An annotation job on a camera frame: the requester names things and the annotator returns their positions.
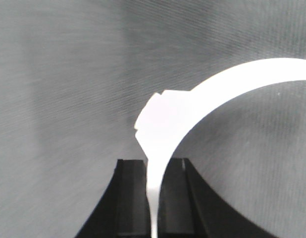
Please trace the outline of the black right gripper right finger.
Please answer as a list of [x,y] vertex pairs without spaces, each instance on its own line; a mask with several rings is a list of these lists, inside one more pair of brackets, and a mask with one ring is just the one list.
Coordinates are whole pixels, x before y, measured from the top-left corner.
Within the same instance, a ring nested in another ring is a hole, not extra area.
[[225,202],[189,159],[170,159],[161,185],[160,238],[270,238]]

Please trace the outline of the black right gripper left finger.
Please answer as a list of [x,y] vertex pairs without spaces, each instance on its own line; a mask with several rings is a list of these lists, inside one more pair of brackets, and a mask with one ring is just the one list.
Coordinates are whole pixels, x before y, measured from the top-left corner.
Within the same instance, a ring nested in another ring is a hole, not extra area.
[[76,237],[150,238],[146,183],[144,161],[117,160],[108,187]]

